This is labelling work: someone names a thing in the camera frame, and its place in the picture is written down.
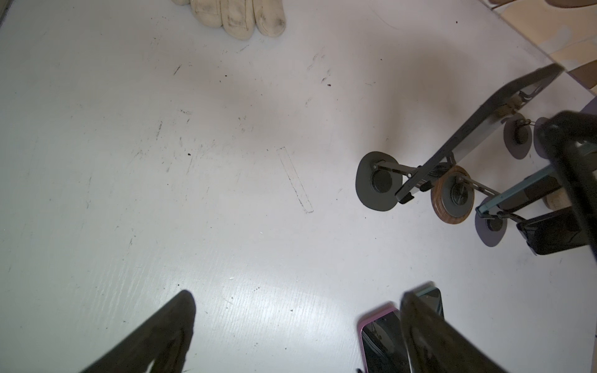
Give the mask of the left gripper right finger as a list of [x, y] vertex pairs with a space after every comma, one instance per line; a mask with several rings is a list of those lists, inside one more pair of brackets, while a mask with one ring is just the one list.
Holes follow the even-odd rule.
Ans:
[[400, 324], [413, 372], [503, 372], [413, 292], [400, 303]]

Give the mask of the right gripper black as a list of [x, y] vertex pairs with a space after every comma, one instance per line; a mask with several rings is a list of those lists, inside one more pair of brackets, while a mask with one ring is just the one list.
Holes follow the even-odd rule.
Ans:
[[564, 111], [550, 119], [539, 130], [539, 142], [562, 186], [582, 230], [596, 252], [596, 179], [577, 144], [596, 143], [596, 117], [586, 113]]

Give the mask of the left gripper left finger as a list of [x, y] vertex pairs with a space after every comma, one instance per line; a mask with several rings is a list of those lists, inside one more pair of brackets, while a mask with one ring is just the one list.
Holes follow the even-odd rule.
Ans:
[[84, 372], [182, 372], [196, 304], [183, 290]]

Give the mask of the phone with purple case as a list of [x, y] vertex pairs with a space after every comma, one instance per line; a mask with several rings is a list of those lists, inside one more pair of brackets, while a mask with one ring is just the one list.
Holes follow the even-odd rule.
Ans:
[[357, 332], [363, 368], [357, 372], [411, 372], [400, 322], [400, 311], [393, 302], [359, 318]]

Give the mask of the phone with green case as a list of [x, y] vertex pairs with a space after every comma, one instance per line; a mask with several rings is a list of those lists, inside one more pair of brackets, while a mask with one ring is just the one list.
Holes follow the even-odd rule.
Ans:
[[428, 282], [420, 285], [413, 290], [413, 293], [423, 301], [426, 306], [432, 309], [441, 318], [445, 318], [444, 307], [442, 302], [442, 293], [433, 282]]

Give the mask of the dark grey back stand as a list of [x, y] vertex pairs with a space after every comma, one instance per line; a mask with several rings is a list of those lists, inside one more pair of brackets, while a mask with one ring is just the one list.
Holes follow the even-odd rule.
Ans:
[[403, 175], [385, 169], [375, 168], [379, 162], [394, 163], [396, 160], [383, 152], [370, 152], [359, 163], [355, 178], [356, 194], [367, 208], [374, 211], [389, 211], [398, 200], [396, 192], [403, 185]]

